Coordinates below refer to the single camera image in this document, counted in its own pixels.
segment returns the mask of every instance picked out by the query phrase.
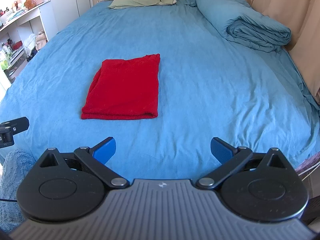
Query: blue gripper pad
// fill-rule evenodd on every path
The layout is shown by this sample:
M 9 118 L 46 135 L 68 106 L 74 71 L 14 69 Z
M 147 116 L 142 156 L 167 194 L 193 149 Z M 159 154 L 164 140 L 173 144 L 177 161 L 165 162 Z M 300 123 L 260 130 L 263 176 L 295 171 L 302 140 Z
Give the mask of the blue gripper pad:
M 212 155 L 221 163 L 226 163 L 233 157 L 232 150 L 225 147 L 223 144 L 216 141 L 214 138 L 211 140 L 210 144 Z
M 106 164 L 116 152 L 116 140 L 109 137 L 91 149 L 93 149 L 92 156 L 102 164 Z

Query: black cable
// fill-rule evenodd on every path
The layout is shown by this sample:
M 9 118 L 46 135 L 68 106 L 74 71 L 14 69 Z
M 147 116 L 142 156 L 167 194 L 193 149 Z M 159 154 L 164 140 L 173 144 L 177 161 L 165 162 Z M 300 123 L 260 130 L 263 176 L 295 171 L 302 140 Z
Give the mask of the black cable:
M 4 198 L 0 198 L 0 201 L 17 202 L 15 199 L 4 199 Z

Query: white cable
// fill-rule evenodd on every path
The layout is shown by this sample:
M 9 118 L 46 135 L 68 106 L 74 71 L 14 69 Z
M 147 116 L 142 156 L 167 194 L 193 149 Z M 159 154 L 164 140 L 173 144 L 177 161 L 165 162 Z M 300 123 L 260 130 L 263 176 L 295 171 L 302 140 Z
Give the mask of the white cable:
M 300 174 L 298 174 L 298 176 L 305 174 L 306 172 L 312 170 L 314 167 L 316 167 L 318 164 L 320 163 L 320 161 L 318 161 L 315 165 L 313 165 L 312 167 L 306 169 L 305 171 L 301 172 Z
M 305 176 L 305 177 L 302 179 L 302 181 L 304 181 L 307 177 L 309 177 L 319 166 L 320 166 L 320 163 L 318 164 L 318 166 L 316 166 L 316 167 L 314 168 L 313 171 L 311 171 L 307 176 Z

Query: blue fluffy towel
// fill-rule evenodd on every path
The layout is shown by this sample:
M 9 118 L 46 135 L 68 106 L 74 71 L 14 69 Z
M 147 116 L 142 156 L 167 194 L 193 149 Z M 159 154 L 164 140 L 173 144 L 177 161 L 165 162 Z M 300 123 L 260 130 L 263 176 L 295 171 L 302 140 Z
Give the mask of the blue fluffy towel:
M 36 160 L 22 150 L 15 150 L 5 158 L 0 183 L 0 198 L 16 199 L 16 190 Z M 24 217 L 17 202 L 0 201 L 0 227 L 9 232 L 23 222 Z
M 253 10 L 245 0 L 196 0 L 198 9 L 228 41 L 252 49 L 280 51 L 291 31 L 280 22 Z

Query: folded blue duvet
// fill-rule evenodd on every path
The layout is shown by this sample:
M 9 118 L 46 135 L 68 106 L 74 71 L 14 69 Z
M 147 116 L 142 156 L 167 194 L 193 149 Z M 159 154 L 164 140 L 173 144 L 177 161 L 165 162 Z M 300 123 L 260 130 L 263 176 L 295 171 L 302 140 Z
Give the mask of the folded blue duvet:
M 196 3 L 228 41 L 270 52 L 279 51 L 291 39 L 289 28 L 253 10 L 245 0 L 196 0 Z

